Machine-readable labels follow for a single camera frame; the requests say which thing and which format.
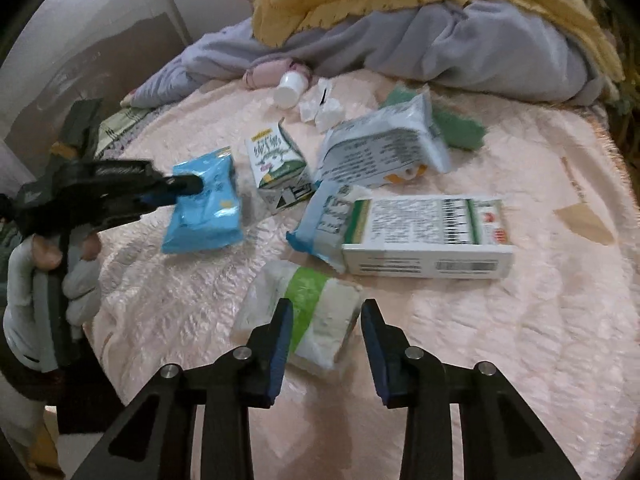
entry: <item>gray blanket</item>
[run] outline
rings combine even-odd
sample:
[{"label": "gray blanket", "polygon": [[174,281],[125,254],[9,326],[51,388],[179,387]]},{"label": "gray blanket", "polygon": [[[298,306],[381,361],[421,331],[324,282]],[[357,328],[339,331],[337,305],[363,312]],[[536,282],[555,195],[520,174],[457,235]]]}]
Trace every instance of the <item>gray blanket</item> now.
[{"label": "gray blanket", "polygon": [[131,105],[181,100],[210,79],[239,78],[263,61],[293,57],[316,75],[368,68],[389,76],[525,101],[591,104],[603,80],[578,43],[503,0],[451,2],[349,17],[299,32],[280,48],[252,35],[251,20],[206,34],[145,82]]}]

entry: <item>blue package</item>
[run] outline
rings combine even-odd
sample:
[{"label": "blue package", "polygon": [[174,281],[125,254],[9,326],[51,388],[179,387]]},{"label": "blue package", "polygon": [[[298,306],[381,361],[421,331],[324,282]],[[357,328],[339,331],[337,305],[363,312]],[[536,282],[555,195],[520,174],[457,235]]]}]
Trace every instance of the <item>blue package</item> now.
[{"label": "blue package", "polygon": [[287,242],[295,251],[308,253],[328,263],[341,274],[346,272],[342,242],[349,227],[353,204],[370,198],[368,189],[340,184],[333,180],[317,183],[300,224],[287,233]]},{"label": "blue package", "polygon": [[163,253],[219,249],[242,241],[240,200],[230,147],[178,164],[174,174],[196,174],[204,188],[197,195],[178,197],[162,243]]}]

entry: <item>pink bedspread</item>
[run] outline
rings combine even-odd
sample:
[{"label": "pink bedspread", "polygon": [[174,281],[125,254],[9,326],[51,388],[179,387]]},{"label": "pink bedspread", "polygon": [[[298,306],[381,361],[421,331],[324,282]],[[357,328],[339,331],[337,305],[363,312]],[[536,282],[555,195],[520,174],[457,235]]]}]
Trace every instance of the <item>pink bedspread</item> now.
[{"label": "pink bedspread", "polygon": [[[366,71],[334,83],[332,96],[348,118],[377,108],[376,93],[392,84]],[[248,171],[244,138],[284,115],[287,131],[314,165],[321,135],[300,123],[297,112],[274,108],[271,94],[247,91],[239,82],[204,87],[153,122],[124,156],[152,158],[170,172],[178,162],[230,144],[242,180]],[[607,153],[606,134],[576,112],[481,94],[448,99],[486,125],[485,147],[452,150],[449,174],[428,172],[407,186],[376,192],[501,195],[516,245],[510,275],[496,282],[353,279],[378,300],[387,322],[441,361],[466,367],[494,362],[581,478],[614,478],[634,446],[640,405],[638,209],[626,174]],[[615,245],[573,234],[553,213],[577,203],[562,156]],[[215,252],[161,254],[170,208],[105,232],[104,303],[90,336],[125,401],[162,364],[196,367],[235,346],[228,337],[234,316],[269,260],[292,258],[328,272],[284,240],[303,207],[268,217],[254,203],[245,242]],[[406,412],[389,411],[376,397],[359,328],[351,347],[341,383],[288,368],[275,406],[252,410],[256,479],[398,478]],[[460,478],[459,431],[454,445]]]}]

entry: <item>green sponge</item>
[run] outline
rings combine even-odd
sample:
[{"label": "green sponge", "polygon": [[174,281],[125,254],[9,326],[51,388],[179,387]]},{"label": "green sponge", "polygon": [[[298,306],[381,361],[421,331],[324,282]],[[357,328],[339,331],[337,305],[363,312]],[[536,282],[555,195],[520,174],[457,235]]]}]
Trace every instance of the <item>green sponge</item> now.
[{"label": "green sponge", "polygon": [[[380,108],[410,101],[418,95],[405,86],[396,86],[382,103]],[[452,148],[478,150],[484,146],[486,129],[473,119],[461,117],[438,105],[432,105],[433,122],[440,129],[445,142]]]}]

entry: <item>hand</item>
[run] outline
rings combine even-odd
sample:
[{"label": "hand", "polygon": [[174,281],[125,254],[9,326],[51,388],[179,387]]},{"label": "hand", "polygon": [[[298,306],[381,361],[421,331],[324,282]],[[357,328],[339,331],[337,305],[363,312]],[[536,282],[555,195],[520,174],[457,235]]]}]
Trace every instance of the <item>hand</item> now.
[{"label": "hand", "polygon": [[[89,234],[82,244],[82,259],[62,282],[62,292],[69,299],[66,320],[72,326],[81,327],[100,310],[97,257],[101,248],[98,235]],[[4,336],[18,361],[33,370],[40,370],[40,345],[31,296],[33,271],[49,272],[61,262],[60,250],[38,235],[28,237],[9,258],[7,308],[2,320]]]}]

